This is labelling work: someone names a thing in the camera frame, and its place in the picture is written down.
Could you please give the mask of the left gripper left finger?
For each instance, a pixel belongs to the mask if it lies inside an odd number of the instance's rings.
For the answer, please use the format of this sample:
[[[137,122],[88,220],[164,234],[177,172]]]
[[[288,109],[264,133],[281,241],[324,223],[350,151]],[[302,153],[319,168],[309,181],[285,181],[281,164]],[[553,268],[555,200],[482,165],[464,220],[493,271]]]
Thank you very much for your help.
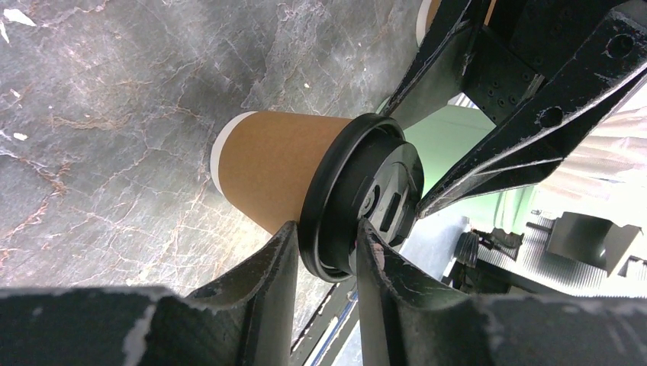
[[[4,288],[3,365],[287,365],[297,225],[181,297],[164,287]]]

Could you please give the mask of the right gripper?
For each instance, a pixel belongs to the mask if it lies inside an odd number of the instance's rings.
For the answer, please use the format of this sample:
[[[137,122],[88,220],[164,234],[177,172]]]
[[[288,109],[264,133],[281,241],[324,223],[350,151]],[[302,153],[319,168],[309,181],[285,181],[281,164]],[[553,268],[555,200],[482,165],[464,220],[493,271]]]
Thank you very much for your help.
[[[510,45],[525,4],[492,1],[488,8],[483,1],[469,18],[459,14],[465,5],[447,4],[449,16],[433,22],[381,110],[416,123],[464,90],[499,124],[428,191],[417,206],[419,218],[467,198],[540,183],[646,81],[646,3],[626,1],[602,17],[535,94],[544,77]],[[470,34],[485,12],[469,50]]]

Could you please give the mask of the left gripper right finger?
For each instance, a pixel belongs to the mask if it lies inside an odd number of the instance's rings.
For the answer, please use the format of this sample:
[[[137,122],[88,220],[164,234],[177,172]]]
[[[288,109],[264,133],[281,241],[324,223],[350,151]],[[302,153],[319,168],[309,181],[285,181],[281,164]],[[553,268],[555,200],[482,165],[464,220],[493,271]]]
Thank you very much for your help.
[[[357,234],[366,365],[644,365],[646,301],[560,295],[469,295],[384,243]]]

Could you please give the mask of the brown paper coffee cup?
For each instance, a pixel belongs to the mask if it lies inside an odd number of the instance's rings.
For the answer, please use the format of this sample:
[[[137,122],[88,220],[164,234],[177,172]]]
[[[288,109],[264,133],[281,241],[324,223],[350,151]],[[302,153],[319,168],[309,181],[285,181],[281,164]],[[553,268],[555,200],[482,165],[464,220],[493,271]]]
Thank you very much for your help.
[[[213,183],[268,233],[297,221],[325,153],[349,124],[344,117],[249,111],[232,118],[211,148]]]

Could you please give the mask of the black plastic cup lid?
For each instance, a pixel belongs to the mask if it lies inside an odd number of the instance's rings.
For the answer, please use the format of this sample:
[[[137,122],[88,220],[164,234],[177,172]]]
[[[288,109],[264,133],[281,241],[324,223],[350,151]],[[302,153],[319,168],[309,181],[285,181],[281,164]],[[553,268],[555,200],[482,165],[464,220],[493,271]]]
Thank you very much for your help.
[[[323,281],[356,273],[359,221],[399,246],[411,233],[424,186],[423,164],[396,120],[367,113],[351,120],[324,153],[298,224],[305,268]]]

